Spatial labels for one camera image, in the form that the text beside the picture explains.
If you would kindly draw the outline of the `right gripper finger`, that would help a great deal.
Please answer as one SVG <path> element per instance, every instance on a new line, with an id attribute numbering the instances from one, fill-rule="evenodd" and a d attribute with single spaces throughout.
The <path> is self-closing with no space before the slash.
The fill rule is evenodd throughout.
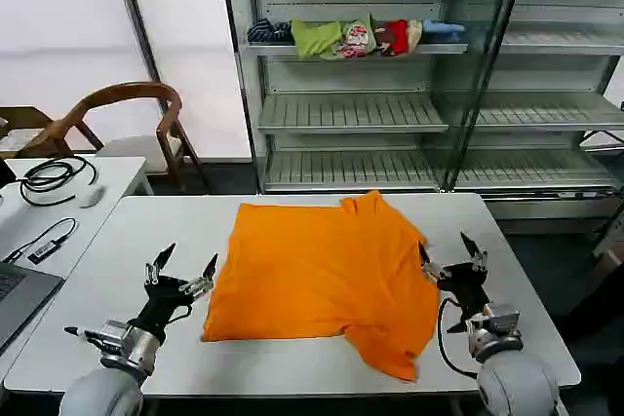
<path id="1" fill-rule="evenodd" d="M 475 241 L 470 239 L 464 232 L 460 233 L 461 240 L 470 255 L 470 261 L 474 271 L 486 271 L 488 263 L 488 253 L 481 250 Z"/>
<path id="2" fill-rule="evenodd" d="M 426 247 L 422 243 L 418 244 L 418 251 L 419 251 L 419 256 L 420 256 L 422 272 L 433 283 L 436 283 L 443 276 L 443 268 L 439 264 L 431 261 L 427 253 Z"/>

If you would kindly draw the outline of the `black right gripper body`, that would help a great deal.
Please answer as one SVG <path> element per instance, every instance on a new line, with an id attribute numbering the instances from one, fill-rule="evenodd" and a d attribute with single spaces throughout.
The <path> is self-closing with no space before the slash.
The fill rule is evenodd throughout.
<path id="1" fill-rule="evenodd" d="M 462 311 L 462 321 L 480 314 L 489 302 L 484 290 L 487 276 L 488 270 L 485 267 L 469 262 L 449 265 L 443 269 L 437 280 L 437 287 L 454 296 Z"/>

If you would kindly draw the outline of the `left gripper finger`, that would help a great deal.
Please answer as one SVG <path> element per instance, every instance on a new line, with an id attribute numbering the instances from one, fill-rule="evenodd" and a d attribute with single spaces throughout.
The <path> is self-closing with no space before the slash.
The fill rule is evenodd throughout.
<path id="1" fill-rule="evenodd" d="M 159 282 L 160 273 L 168 263 L 174 249 L 175 243 L 172 243 L 164 250 L 160 251 L 151 263 L 145 264 L 145 285 L 157 284 Z"/>
<path id="2" fill-rule="evenodd" d="M 200 298 L 208 294 L 214 287 L 214 275 L 218 254 L 215 253 L 203 273 L 196 279 L 182 285 L 179 290 L 186 296 Z"/>

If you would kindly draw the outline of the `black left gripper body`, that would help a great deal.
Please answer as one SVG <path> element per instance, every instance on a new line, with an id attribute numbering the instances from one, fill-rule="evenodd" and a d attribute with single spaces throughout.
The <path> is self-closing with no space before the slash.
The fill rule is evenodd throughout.
<path id="1" fill-rule="evenodd" d="M 136 318 L 128 325 L 165 337 L 166 327 L 175 321 L 185 319 L 192 312 L 194 299 L 186 296 L 179 288 L 187 281 L 161 276 L 157 284 L 144 287 L 148 300 Z"/>

